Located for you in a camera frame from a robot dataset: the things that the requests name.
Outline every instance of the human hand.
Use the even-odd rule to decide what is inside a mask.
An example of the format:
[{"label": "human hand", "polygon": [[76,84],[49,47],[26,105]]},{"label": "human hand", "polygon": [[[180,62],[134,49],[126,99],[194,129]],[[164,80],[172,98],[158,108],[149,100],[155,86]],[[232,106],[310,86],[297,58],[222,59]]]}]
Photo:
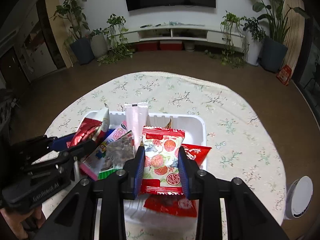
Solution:
[{"label": "human hand", "polygon": [[45,222],[45,216],[41,209],[42,205],[23,215],[17,212],[7,212],[5,208],[0,209],[0,212],[15,236],[19,240],[22,240],[28,238],[28,234],[21,224],[25,219],[30,216],[34,217],[36,219],[36,225],[38,228],[40,228]]}]

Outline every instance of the screw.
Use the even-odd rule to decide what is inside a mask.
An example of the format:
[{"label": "screw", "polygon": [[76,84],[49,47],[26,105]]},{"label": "screw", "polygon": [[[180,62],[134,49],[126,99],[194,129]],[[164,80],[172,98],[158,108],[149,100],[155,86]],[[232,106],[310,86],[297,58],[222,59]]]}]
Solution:
[{"label": "screw", "polygon": [[58,171],[59,171],[59,173],[61,174],[61,173],[64,172],[64,168],[63,168],[63,167],[60,167],[60,168],[58,169]]},{"label": "screw", "polygon": [[207,172],[206,172],[205,170],[198,170],[197,173],[198,173],[198,175],[201,176],[201,177],[203,177],[204,175],[207,174]]},{"label": "screw", "polygon": [[125,174],[125,170],[121,169],[121,170],[117,170],[116,174],[118,176],[123,176]]},{"label": "screw", "polygon": [[82,185],[82,186],[87,186],[88,184],[89,184],[89,180],[88,179],[81,179],[81,181],[80,181],[80,184]]},{"label": "screw", "polygon": [[236,185],[240,185],[242,183],[242,180],[240,178],[234,178],[233,179],[233,182],[236,184]]}]

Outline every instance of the floral tablecloth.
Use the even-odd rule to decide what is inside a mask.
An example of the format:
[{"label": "floral tablecloth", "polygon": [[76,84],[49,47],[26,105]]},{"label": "floral tablecloth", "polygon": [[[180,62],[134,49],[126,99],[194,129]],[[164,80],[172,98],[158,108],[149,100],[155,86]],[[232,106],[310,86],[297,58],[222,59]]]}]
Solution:
[{"label": "floral tablecloth", "polygon": [[[206,124],[207,170],[215,177],[242,178],[281,224],[285,208],[285,173],[279,154],[250,105],[229,88],[191,77],[141,72],[107,82],[68,106],[49,126],[48,136],[75,132],[84,115],[107,103],[111,111],[123,111],[125,103],[147,101],[154,113],[199,115]],[[50,153],[42,158],[56,157]],[[43,204],[46,217],[73,185]],[[224,205],[223,238],[227,239]],[[126,222],[127,239],[194,239],[195,229],[184,233],[165,232]]]}]

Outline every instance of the tall leafy plant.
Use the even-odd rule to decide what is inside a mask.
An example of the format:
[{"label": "tall leafy plant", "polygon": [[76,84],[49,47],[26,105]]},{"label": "tall leafy plant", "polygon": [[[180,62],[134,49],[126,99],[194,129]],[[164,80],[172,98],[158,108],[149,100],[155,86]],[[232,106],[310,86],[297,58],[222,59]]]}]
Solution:
[{"label": "tall leafy plant", "polygon": [[53,14],[53,20],[57,17],[67,19],[70,23],[70,30],[76,40],[83,37],[81,28],[89,30],[86,16],[82,12],[83,8],[78,4],[79,0],[65,0],[62,5],[58,5]]},{"label": "tall leafy plant", "polygon": [[266,13],[261,14],[257,19],[267,19],[269,23],[270,38],[281,44],[284,43],[287,32],[290,27],[287,26],[288,23],[288,13],[294,10],[306,19],[309,18],[308,14],[300,7],[290,7],[289,10],[283,15],[284,0],[270,0],[271,4],[266,5],[263,0],[261,2],[256,2],[252,9],[255,12],[260,12],[263,9]]}]

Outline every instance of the blue gripper pad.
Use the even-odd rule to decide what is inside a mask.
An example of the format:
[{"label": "blue gripper pad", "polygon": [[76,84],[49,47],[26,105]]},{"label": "blue gripper pad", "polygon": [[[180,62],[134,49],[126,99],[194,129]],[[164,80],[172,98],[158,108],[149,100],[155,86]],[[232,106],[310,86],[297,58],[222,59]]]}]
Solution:
[{"label": "blue gripper pad", "polygon": [[134,189],[133,189],[133,194],[135,198],[140,192],[141,189],[141,183],[142,183],[142,178],[143,178],[143,172],[144,172],[144,162],[145,162],[145,152],[144,152],[144,147],[140,146],[138,148],[136,158],[139,158],[138,160],[138,167],[136,174],[134,176]]},{"label": "blue gripper pad", "polygon": [[182,185],[182,192],[186,196],[187,199],[189,199],[189,178],[187,176],[186,168],[184,161],[187,160],[187,155],[183,149],[183,147],[180,147],[179,149],[179,155],[178,155],[178,170],[179,170],[179,176],[180,181]]}]

